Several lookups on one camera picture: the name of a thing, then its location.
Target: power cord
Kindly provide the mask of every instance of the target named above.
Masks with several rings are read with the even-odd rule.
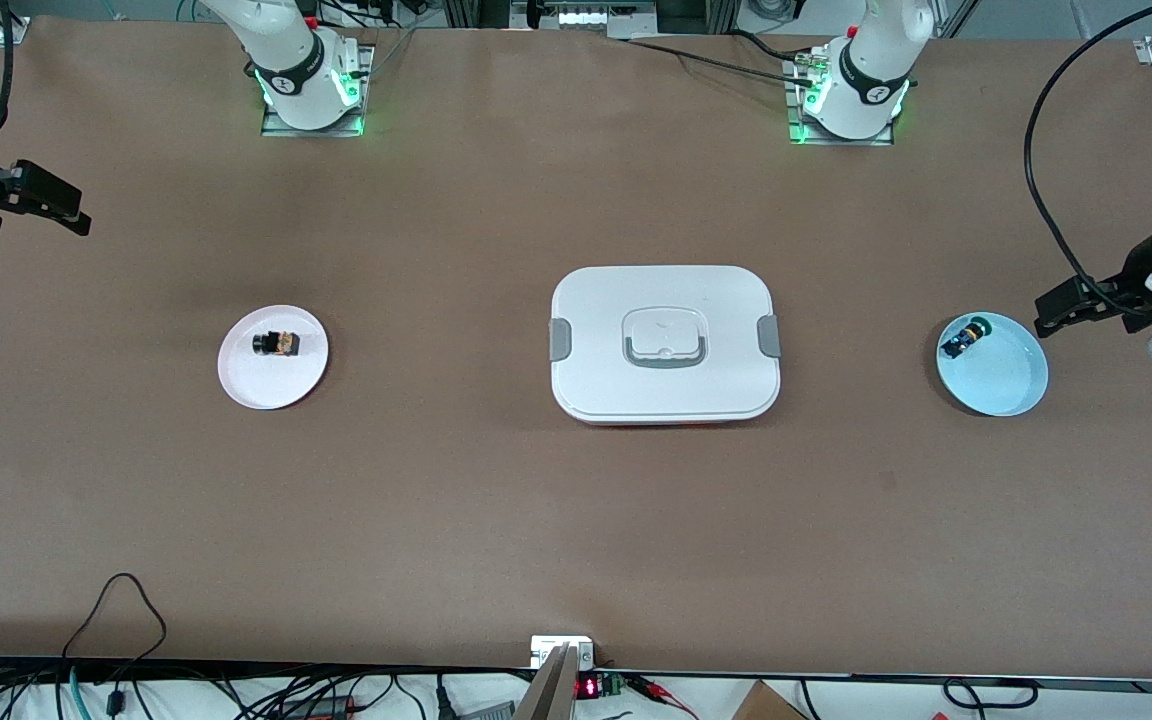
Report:
[[[147,650],[145,650],[145,652],[142,652],[139,655],[134,657],[132,660],[127,661],[126,664],[120,666],[118,670],[115,670],[114,689],[113,691],[109,692],[109,697],[106,698],[105,702],[106,712],[108,712],[109,717],[118,715],[119,712],[122,712],[123,706],[126,704],[124,696],[122,691],[120,691],[119,689],[119,683],[122,682],[122,676],[124,670],[127,670],[128,667],[131,667],[132,665],[136,665],[137,662],[145,660],[151,652],[154,652],[157,649],[162,646],[166,639],[168,639],[168,623],[166,623],[166,620],[162,619],[162,614],[154,606],[154,602],[150,600],[150,596],[147,596],[147,593],[145,592],[145,585],[141,584],[141,578],[137,578],[136,575],[132,575],[130,573],[114,573],[113,575],[111,575],[109,578],[105,581],[105,585],[104,588],[101,588],[100,594],[96,597],[96,602],[93,602],[92,609],[88,612],[88,617],[83,619],[82,624],[78,626],[77,630],[74,630],[73,635],[69,635],[69,639],[65,642],[65,646],[61,647],[60,650],[60,660],[58,665],[58,676],[55,687],[58,720],[65,720],[65,712],[63,708],[61,708],[60,706],[60,672],[65,669],[65,660],[69,659],[69,651],[70,649],[73,649],[74,642],[77,642],[79,635],[86,631],[88,627],[91,626],[92,620],[96,619],[96,613],[99,612],[101,605],[105,604],[105,594],[109,592],[109,589],[113,588],[114,583],[116,583],[119,579],[122,578],[131,579],[132,584],[136,585],[136,592],[141,594],[141,601],[143,602],[143,605],[145,605],[146,611],[150,611],[150,614],[154,615],[154,621],[157,621],[157,623],[159,624],[159,638],[157,638],[154,644],[151,644],[151,646],[147,647]],[[83,720],[91,720],[91,715],[88,714],[88,708],[82,705],[82,698],[78,695],[78,680],[74,667],[70,667],[69,683],[70,683],[70,691],[73,692],[74,696],[74,702],[76,702],[78,705],[79,715],[83,715]],[[136,684],[136,679],[132,679],[132,690],[136,692],[136,700],[141,703],[141,710],[145,711],[145,715],[150,717],[150,719],[152,720],[152,717],[150,715],[150,710],[147,710],[145,705],[145,698],[141,697],[141,688]]]
[[[952,703],[952,705],[962,707],[963,710],[975,710],[977,711],[980,720],[988,720],[988,718],[984,715],[984,711],[986,710],[1024,710],[1024,707],[1029,707],[1030,705],[1033,705],[1033,703],[1037,703],[1038,685],[1030,684],[1026,687],[1029,688],[1029,697],[1026,697],[1023,702],[980,702],[980,696],[978,696],[975,691],[975,688],[968,684],[968,682],[963,679],[946,679],[945,683],[941,684],[941,694],[945,696],[946,700]],[[968,691],[968,696],[972,697],[972,700],[960,700],[954,697],[954,694],[950,692],[950,688],[965,689],[965,691]]]
[[[808,682],[804,679],[799,679],[799,687],[803,688],[803,702],[808,705],[808,712],[812,714],[812,720],[820,720],[812,703],[812,691],[809,691]]]
[[[643,675],[627,673],[622,676],[626,679],[626,687],[645,697],[646,700],[659,702],[660,705],[684,711],[691,717],[691,720],[700,720],[700,717],[696,715],[695,711],[691,711],[685,703],[679,700],[677,697],[673,696],[672,692],[664,689],[659,683],[653,683],[652,680],[644,679]]]
[[[668,53],[669,55],[677,55],[679,58],[684,58],[687,60],[695,60],[698,63],[713,65],[715,68],[722,68],[725,70],[732,70],[732,73],[744,73],[748,76],[763,77],[767,79],[774,79],[776,82],[787,82],[790,85],[797,85],[799,88],[811,88],[812,81],[806,78],[788,77],[780,73],[768,73],[765,70],[756,70],[755,68],[741,67],[741,65],[725,63],[722,60],[714,60],[713,58],[705,58],[704,55],[696,55],[695,53],[687,53],[684,50],[674,50],[673,47],[666,47],[664,45],[652,45],[650,41],[635,41],[635,40],[622,40],[628,45],[635,47],[646,47],[646,50],[654,50],[657,53]]]
[[[416,703],[416,707],[419,708],[419,711],[420,711],[420,720],[429,720],[429,718],[425,717],[425,705],[424,705],[424,703],[420,703],[420,700],[417,700],[416,696],[414,696],[412,694],[408,692],[407,688],[403,688],[403,684],[397,682],[397,675],[391,675],[391,679],[394,680],[394,687],[397,688],[399,692],[403,694],[407,697],[412,698],[412,702]]]
[[[752,41],[753,45],[756,47],[758,47],[758,50],[763,51],[763,53],[772,55],[776,60],[788,60],[788,61],[793,62],[794,59],[799,53],[809,53],[809,51],[812,50],[812,46],[808,46],[808,47],[799,47],[798,50],[790,50],[790,51],[787,51],[787,53],[781,53],[780,50],[773,50],[773,47],[771,45],[765,44],[765,41],[763,41],[761,37],[756,36],[753,32],[746,32],[746,31],[744,31],[744,29],[741,29],[738,26],[737,28],[733,28],[732,31],[728,32],[727,35],[735,35],[736,37],[744,37],[745,40]]]
[[[1139,18],[1146,18],[1152,15],[1152,5],[1146,9],[1132,13],[1122,20],[1117,20],[1116,23],[1111,24],[1102,29],[1101,32],[1092,36],[1091,40],[1084,41],[1079,45],[1078,50],[1075,50],[1069,58],[1064,59],[1064,62],[1056,68],[1055,73],[1052,73],[1052,77],[1047,81],[1047,85],[1043,86],[1043,91],[1038,94],[1038,100],[1034,101],[1033,113],[1029,114],[1029,126],[1025,127],[1025,184],[1029,185],[1029,195],[1033,197],[1034,205],[1038,207],[1038,214],[1043,215],[1043,221],[1047,223],[1047,229],[1051,230],[1052,237],[1056,241],[1056,247],[1060,247],[1061,255],[1069,263],[1071,268],[1074,268],[1074,274],[1078,275],[1079,282],[1087,287],[1087,290],[1093,293],[1098,300],[1100,300],[1106,306],[1117,310],[1123,314],[1144,314],[1142,311],[1134,309],[1134,306],[1120,305],[1119,302],[1108,296],[1108,293],[1102,290],[1101,286],[1094,281],[1092,275],[1083,268],[1083,264],[1078,262],[1078,258],[1070,250],[1069,243],[1064,241],[1064,234],[1061,233],[1059,225],[1056,225],[1056,219],[1052,218],[1051,212],[1047,210],[1046,202],[1043,202],[1043,196],[1038,192],[1038,184],[1034,182],[1034,166],[1033,166],[1033,144],[1034,144],[1034,127],[1038,124],[1038,114],[1043,111],[1044,103],[1047,101],[1047,96],[1051,94],[1052,88],[1056,85],[1056,81],[1064,76],[1064,70],[1068,70],[1070,65],[1074,65],[1074,60],[1078,60],[1092,46],[1097,45],[1098,41],[1105,40],[1106,37],[1114,35],[1120,29],[1129,26]]]
[[[452,699],[447,697],[447,687],[444,687],[444,674],[438,674],[438,688],[434,690],[438,697],[438,720],[457,720],[456,708],[452,706]]]

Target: blue bowl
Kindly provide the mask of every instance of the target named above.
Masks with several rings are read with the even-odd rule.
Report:
[[[941,350],[972,318],[991,325],[987,336],[950,357]],[[1047,355],[1029,329],[1005,314],[969,313],[950,323],[935,343],[935,370],[954,397],[978,414],[1026,414],[1047,392]]]

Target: small object on plate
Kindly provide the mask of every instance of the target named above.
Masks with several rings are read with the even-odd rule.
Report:
[[[988,342],[975,343],[958,357],[942,350],[965,325],[979,320],[990,326]],[[1028,414],[1047,392],[1047,356],[1029,328],[1006,314],[961,316],[946,325],[934,353],[945,388],[978,414]]]
[[[256,355],[283,355],[291,357],[301,351],[301,338],[296,333],[271,331],[252,338],[252,353]]]
[[[957,357],[963,355],[963,351],[972,347],[975,341],[980,340],[980,338],[987,336],[987,334],[993,328],[990,327],[990,320],[982,318],[982,316],[975,316],[967,326],[956,334],[956,336],[950,338],[950,340],[945,341],[941,346],[941,350],[950,357]]]

